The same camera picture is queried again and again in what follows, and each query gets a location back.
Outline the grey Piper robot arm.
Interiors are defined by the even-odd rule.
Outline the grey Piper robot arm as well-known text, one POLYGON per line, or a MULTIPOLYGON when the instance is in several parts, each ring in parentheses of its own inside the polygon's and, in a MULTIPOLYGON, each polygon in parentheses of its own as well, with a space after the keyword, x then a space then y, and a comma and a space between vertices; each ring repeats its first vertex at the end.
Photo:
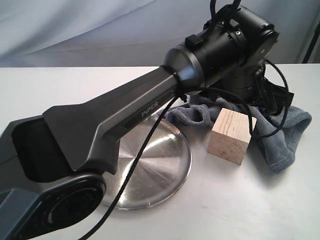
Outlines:
POLYGON ((158 109, 266 61, 279 33, 235 0, 159 68, 81 104, 10 122, 0 136, 0 237, 28 240, 70 227, 101 203, 121 138, 158 109))

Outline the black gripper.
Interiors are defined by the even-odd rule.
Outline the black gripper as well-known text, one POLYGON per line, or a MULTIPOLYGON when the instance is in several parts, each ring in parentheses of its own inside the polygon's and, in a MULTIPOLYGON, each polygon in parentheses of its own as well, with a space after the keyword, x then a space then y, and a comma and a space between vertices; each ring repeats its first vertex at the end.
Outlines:
POLYGON ((265 63, 238 67, 224 77, 224 89, 248 105, 261 108, 265 114, 278 116, 286 104, 292 104, 294 93, 270 82, 265 72, 265 63))

